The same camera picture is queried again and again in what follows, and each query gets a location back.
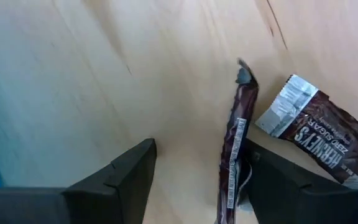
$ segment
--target chocolate bar wrapper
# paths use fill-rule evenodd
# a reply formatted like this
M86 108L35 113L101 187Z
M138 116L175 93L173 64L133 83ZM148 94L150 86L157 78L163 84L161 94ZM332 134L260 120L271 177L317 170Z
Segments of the chocolate bar wrapper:
M256 125L294 143L338 182L358 189L358 121L306 80L292 75Z
M235 224L236 206L239 187L243 186L252 173L247 161L241 161L244 151L244 140L246 138L250 119L254 111L259 86L250 68L242 60L238 76L236 96L231 110L224 144L221 153L219 171L219 195L218 195L218 224ZM247 166L248 174L239 183L240 170Z

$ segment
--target chocolate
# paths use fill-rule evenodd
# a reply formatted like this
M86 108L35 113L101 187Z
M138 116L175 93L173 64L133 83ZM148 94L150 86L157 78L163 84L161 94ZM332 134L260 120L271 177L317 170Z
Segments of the chocolate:
M248 162L239 158L244 154L244 143L259 86L246 63L240 60L239 65L241 68L236 81L239 85L221 153L218 224L235 224L238 192L252 173Z
M292 75L256 125L294 143L338 182L358 189L358 121L306 80Z

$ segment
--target brown wrapper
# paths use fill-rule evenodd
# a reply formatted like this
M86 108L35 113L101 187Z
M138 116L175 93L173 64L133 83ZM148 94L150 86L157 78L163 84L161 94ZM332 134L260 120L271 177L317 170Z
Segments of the brown wrapper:
M308 153L338 182L358 189L358 121L292 75L256 125Z
M241 66L237 76L236 96L231 110L227 131L224 137L224 144L221 153L219 171L219 195L218 195L218 224L235 224L237 196L239 188L244 185L251 175L251 168L247 161L240 161L250 119L254 111L259 86L252 75L250 68L239 61ZM240 170L247 166L249 172Z

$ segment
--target black plastic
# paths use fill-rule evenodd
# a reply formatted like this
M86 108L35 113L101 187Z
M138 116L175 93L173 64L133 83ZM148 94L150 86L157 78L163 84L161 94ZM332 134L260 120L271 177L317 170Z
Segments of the black plastic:
M156 157L146 139L67 189L0 188L0 223L141 224Z
M260 224L358 223L358 190L318 176L250 140L245 145L252 165L246 192Z

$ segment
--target light wood surface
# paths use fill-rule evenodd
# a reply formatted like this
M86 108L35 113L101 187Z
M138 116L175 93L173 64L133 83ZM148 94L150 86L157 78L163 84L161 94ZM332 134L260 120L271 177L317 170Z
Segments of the light wood surface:
M213 223L237 57L260 83L255 118L297 73L358 119L358 1L0 0L5 183L67 186L154 137L144 223ZM330 178L290 143L248 137Z

